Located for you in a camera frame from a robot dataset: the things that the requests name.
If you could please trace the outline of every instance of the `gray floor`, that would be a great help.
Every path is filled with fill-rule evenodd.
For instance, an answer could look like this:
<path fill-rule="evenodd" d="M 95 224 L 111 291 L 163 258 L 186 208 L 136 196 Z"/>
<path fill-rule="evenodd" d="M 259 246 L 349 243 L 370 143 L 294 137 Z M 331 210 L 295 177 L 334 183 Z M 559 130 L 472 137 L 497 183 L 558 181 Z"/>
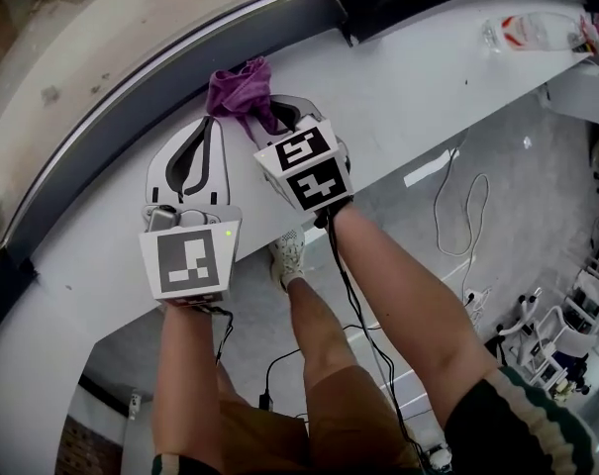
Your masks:
<path fill-rule="evenodd" d="M 449 257 L 436 248 L 433 200 L 444 172 L 411 188 L 405 187 L 403 176 L 460 142 L 464 134 L 356 196 L 356 203 L 372 220 L 439 277 L 465 261 L 465 257 Z M 526 148 L 525 138 L 532 146 Z M 440 201 L 446 248 L 460 249 L 467 243 L 462 206 L 470 182 L 479 172 L 490 178 L 491 197 L 467 286 L 492 288 L 480 325 L 480 335 L 487 337 L 500 320 L 512 315 L 518 295 L 540 285 L 545 289 L 543 304 L 552 304 L 557 297 L 553 291 L 567 289 L 588 253 L 592 224 L 599 214 L 599 195 L 588 167 L 586 124 L 542 109 L 534 95 L 523 97 L 468 132 Z M 480 185 L 473 194 L 475 219 L 482 197 Z M 296 347 L 287 299 L 268 280 L 268 264 L 267 252 L 261 250 L 236 265 L 230 304 L 236 329 L 223 357 L 236 388 L 253 404 L 263 390 L 268 363 Z M 325 238 L 308 247 L 306 266 L 310 283 L 342 324 L 355 322 Z M 456 273 L 447 281 L 456 292 L 461 277 L 463 274 Z M 150 396 L 161 322 L 162 314 L 153 311 L 101 340 L 88 360 L 86 375 L 126 402 L 134 388 Z M 223 328 L 218 322 L 217 334 Z M 397 366 L 399 372 L 407 368 L 402 360 Z M 288 415 L 305 411 L 301 367 L 299 354 L 275 366 L 271 392 L 276 411 Z"/>

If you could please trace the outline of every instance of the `white sneaker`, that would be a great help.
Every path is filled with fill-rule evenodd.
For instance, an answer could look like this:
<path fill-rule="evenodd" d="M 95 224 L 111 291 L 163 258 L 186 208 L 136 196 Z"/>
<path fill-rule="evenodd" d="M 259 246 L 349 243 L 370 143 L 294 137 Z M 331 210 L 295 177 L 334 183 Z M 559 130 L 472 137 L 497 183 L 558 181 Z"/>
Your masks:
<path fill-rule="evenodd" d="M 272 253 L 270 277 L 284 292 L 292 280 L 303 278 L 304 246 L 305 239 L 301 228 L 284 234 L 268 245 Z"/>

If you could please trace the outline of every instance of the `plastic bottle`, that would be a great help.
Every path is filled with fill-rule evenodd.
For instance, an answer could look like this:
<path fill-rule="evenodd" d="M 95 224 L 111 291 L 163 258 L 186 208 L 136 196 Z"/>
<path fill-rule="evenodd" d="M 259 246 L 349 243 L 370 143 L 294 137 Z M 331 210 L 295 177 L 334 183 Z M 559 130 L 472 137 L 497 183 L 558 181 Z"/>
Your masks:
<path fill-rule="evenodd" d="M 585 44 L 579 22 L 550 12 L 533 12 L 494 18 L 482 30 L 488 46 L 503 50 L 564 50 Z"/>

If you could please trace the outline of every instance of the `purple towel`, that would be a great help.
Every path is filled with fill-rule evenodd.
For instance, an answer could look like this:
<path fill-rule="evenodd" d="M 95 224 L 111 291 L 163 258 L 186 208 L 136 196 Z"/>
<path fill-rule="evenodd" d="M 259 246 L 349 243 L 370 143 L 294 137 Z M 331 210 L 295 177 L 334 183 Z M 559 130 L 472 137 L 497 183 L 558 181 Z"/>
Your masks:
<path fill-rule="evenodd" d="M 236 118 L 252 141 L 246 115 L 257 118 L 272 136 L 278 135 L 277 119 L 270 111 L 270 65 L 266 59 L 260 56 L 247 61 L 237 74 L 228 70 L 214 72 L 209 81 L 207 112 L 211 116 Z"/>

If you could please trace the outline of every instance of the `shoe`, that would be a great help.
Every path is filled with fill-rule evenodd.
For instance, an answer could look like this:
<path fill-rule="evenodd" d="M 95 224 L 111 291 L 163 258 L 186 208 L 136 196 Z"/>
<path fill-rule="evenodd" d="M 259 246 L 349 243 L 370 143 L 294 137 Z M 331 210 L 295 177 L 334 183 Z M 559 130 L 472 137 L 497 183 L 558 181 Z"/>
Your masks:
<path fill-rule="evenodd" d="M 284 234 L 268 245 L 272 253 L 270 277 L 276 286 L 287 292 L 288 283 L 303 278 L 303 253 L 305 249 L 303 229 Z"/>

